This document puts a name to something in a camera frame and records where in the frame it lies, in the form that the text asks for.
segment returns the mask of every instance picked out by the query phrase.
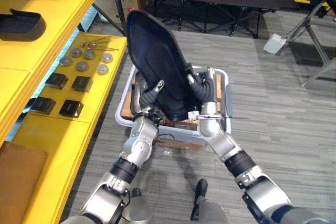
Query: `wire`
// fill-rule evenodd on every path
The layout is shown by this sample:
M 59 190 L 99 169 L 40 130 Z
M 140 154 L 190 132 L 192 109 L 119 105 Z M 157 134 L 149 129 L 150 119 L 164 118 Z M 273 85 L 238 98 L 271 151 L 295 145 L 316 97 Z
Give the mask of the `wire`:
M 121 216 L 125 221 L 130 222 L 128 219 L 126 219 L 123 215 Z
M 128 190 L 128 202 L 127 202 L 127 204 L 125 205 L 125 208 L 130 204 L 130 202 L 131 202 L 131 193 L 130 193 L 130 191 Z
M 174 136 L 174 135 L 172 135 L 172 134 L 170 134 L 170 133 L 163 133 L 163 134 L 160 134 L 160 135 L 157 136 L 157 138 L 155 139 L 154 144 L 155 144 L 156 142 L 158 142 L 158 143 L 164 143 L 164 142 L 165 142 L 165 141 L 162 141 L 162 140 L 158 140 L 158 138 L 159 138 L 160 136 L 171 136 L 172 139 L 167 139 L 168 142 L 170 142 L 170 141 L 174 141 L 174 140 L 175 140 L 175 136 Z
M 298 27 L 300 27 L 302 24 L 303 24 L 303 22 L 306 20 L 306 18 L 303 18 L 302 20 L 300 20 L 300 22 L 292 29 L 292 30 L 290 30 L 289 32 L 287 32 L 284 36 L 283 36 L 283 38 L 284 39 L 287 39 L 288 38 L 288 35 L 291 33 L 291 32 L 293 32 L 294 30 L 296 30 Z
M 292 39 L 292 41 L 294 41 L 294 40 L 296 40 L 297 38 L 299 38 L 305 31 L 306 31 L 306 29 L 302 30 L 302 32 L 300 32 L 299 35 L 297 35 L 294 39 Z
M 223 118 L 230 118 L 230 119 L 249 119 L 249 118 L 242 118 L 242 117 L 234 117 L 234 116 L 225 116 L 224 113 L 221 113 Z

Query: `yellow shelf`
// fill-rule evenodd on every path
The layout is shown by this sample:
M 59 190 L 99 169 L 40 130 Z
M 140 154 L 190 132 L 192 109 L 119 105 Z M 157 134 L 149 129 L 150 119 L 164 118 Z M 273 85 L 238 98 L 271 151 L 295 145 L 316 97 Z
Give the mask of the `yellow shelf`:
M 106 36 L 79 33 L 69 51 L 73 47 L 80 47 L 81 41 L 103 37 Z M 106 63 L 109 72 L 105 75 L 96 72 L 96 66 L 103 63 L 100 57 L 105 53 L 100 50 L 95 50 L 96 57 L 93 60 L 87 60 L 89 69 L 85 72 L 75 70 L 76 63 L 84 60 L 83 56 L 72 58 L 74 61 L 70 66 L 59 65 L 55 72 L 65 74 L 69 80 L 62 90 L 44 87 L 40 94 L 42 97 L 56 101 L 53 110 L 49 115 L 29 112 L 13 139 L 15 143 L 49 154 L 30 200 L 24 224 L 58 223 L 59 221 L 127 45 L 125 37 L 108 36 L 107 40 L 109 39 L 113 41 L 104 46 L 118 49 L 118 51 L 107 51 L 113 55 L 113 62 Z M 78 75 L 92 78 L 93 84 L 89 92 L 78 92 L 71 88 Z M 83 103 L 84 106 L 78 118 L 68 118 L 58 113 L 66 99 Z
M 0 0 L 0 13 L 9 9 L 38 12 L 46 21 L 44 34 L 31 42 L 0 40 L 0 146 L 30 96 L 95 0 Z

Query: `silver robot arm segment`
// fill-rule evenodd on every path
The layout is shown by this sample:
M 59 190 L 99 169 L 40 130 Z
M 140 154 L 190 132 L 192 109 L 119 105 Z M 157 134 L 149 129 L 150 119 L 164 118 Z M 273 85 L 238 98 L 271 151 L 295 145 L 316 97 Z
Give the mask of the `silver robot arm segment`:
M 151 114 L 150 105 L 154 105 L 157 94 L 163 88 L 160 81 L 149 91 L 150 98 L 142 112 L 133 120 L 134 125 L 130 137 L 125 142 L 118 160 L 109 172 L 98 182 L 84 204 L 80 216 L 74 216 L 62 224 L 113 224 L 118 223 L 127 204 L 122 196 L 130 196 L 131 182 L 142 164 L 152 153 L 152 144 L 158 135 L 157 116 Z
M 208 68 L 207 71 L 212 73 L 213 69 Z M 188 76 L 188 81 L 191 87 L 195 86 L 192 76 Z M 216 83 L 215 76 L 206 73 L 204 82 Z M 202 99 L 197 130 L 235 177 L 239 188 L 245 190 L 243 200 L 255 219 L 263 224 L 329 223 L 307 209 L 292 206 L 286 193 L 253 162 L 234 138 L 223 130 L 219 122 L 222 115 L 217 112 L 215 98 L 216 93 L 210 93 L 206 99 Z

